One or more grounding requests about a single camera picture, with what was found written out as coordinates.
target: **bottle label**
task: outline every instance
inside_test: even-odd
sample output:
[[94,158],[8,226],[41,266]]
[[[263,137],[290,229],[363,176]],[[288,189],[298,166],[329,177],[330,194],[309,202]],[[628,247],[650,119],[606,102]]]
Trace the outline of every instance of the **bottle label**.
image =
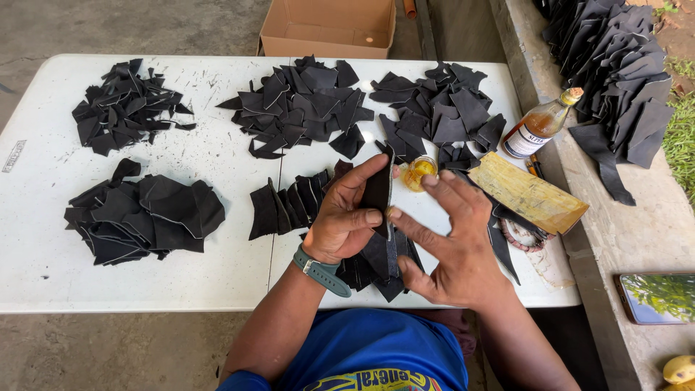
[[512,137],[509,137],[509,140],[505,141],[505,149],[513,156],[523,159],[534,154],[551,138],[538,137],[528,130],[526,124],[523,124]]

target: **forearm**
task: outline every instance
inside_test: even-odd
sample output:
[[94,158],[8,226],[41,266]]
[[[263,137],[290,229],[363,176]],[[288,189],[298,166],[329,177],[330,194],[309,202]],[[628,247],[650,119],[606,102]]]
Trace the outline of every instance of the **forearm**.
[[220,383],[246,370],[269,382],[285,371],[309,334],[326,289],[290,263],[231,345]]
[[514,293],[479,312],[480,339],[495,375],[525,390],[579,390],[572,375]]

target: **concrete ledge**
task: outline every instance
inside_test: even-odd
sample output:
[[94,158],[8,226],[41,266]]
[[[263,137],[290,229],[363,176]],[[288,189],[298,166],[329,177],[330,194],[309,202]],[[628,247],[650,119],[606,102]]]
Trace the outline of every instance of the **concrete ledge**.
[[[559,67],[541,30],[548,22],[531,0],[490,0],[522,109],[562,92]],[[573,113],[566,128],[576,124]],[[637,201],[627,207],[608,195],[596,163],[567,129],[539,152],[548,181],[589,203],[589,211],[563,237],[587,311],[601,365],[611,390],[655,390],[661,370],[674,356],[692,352],[695,325],[638,326],[623,311],[613,276],[643,271],[695,269],[695,218],[671,176],[664,153],[652,168],[621,165],[627,190]]]

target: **leather strap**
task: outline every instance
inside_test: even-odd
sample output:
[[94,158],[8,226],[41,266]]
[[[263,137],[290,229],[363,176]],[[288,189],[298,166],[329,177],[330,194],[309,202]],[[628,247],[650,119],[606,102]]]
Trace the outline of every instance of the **leather strap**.
[[299,248],[297,248],[293,260],[304,274],[318,281],[319,284],[323,285],[329,291],[340,297],[350,297],[352,295],[352,291],[350,291],[348,284],[345,284],[340,278],[336,277],[336,271],[338,267],[340,267],[340,264],[322,264],[319,261],[311,259],[309,254],[304,252],[301,244]]

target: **cardboard box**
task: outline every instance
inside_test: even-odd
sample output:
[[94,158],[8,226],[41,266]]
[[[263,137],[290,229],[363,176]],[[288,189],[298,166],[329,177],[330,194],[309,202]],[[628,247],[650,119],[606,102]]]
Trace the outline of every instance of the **cardboard box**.
[[395,0],[273,0],[258,51],[263,45],[266,56],[386,58],[394,29]]

